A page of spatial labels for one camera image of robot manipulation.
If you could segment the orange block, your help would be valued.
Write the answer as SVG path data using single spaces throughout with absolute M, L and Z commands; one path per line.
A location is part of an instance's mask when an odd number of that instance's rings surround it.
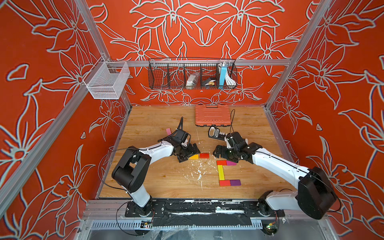
M 197 160 L 199 158 L 200 158 L 199 154 L 196 154 L 196 155 L 189 157 L 190 160 Z

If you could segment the small red block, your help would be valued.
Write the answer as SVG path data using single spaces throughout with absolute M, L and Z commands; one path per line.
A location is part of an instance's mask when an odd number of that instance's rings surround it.
M 209 153 L 201 153 L 201 154 L 199 154 L 199 158 L 200 159 L 209 159 L 210 154 Z

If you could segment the small magenta block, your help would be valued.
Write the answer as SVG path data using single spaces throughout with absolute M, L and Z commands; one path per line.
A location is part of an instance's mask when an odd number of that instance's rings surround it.
M 232 161 L 226 161 L 226 165 L 227 165 L 227 166 L 236 166 L 237 163 L 232 162 Z

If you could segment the red cube block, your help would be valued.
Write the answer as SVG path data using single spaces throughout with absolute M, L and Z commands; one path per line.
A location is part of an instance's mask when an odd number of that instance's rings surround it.
M 217 166 L 226 166 L 227 165 L 227 161 L 226 160 L 219 160 L 217 161 Z

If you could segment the lime yellow long block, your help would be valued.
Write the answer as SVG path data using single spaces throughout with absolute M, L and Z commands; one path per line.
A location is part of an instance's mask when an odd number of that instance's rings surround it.
M 224 181 L 225 180 L 225 175 L 224 175 L 223 165 L 217 165 L 217 168 L 218 168 L 219 180 L 220 181 Z

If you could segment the dark purple block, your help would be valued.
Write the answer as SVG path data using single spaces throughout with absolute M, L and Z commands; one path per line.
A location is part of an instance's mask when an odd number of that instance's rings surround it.
M 235 187 L 235 186 L 241 186 L 241 180 L 230 180 L 230 185 L 232 187 Z

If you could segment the long red block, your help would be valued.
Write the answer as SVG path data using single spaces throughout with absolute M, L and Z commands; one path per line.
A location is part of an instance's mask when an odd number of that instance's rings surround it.
M 230 180 L 219 180 L 219 185 L 220 185 L 220 187 L 228 187 L 228 186 L 231 186 L 231 181 Z

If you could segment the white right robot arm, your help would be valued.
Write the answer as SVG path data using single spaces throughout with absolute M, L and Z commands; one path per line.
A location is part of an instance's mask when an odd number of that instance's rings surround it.
M 238 163 L 245 160 L 281 177 L 294 188 L 288 192 L 267 191 L 259 199 L 266 212 L 278 210 L 302 211 L 312 219 L 320 220 L 337 201 L 337 195 L 325 172 L 309 169 L 287 161 L 262 146 L 251 143 L 240 149 L 217 146 L 213 155 Z

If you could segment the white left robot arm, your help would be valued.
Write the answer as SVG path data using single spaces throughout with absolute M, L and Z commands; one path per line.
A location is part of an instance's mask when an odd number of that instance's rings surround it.
M 161 141 L 148 148 L 129 147 L 112 172 L 114 179 L 130 195 L 137 207 L 145 209 L 152 197 L 144 187 L 144 181 L 152 163 L 175 155 L 180 163 L 200 154 L 196 144 L 182 145 Z

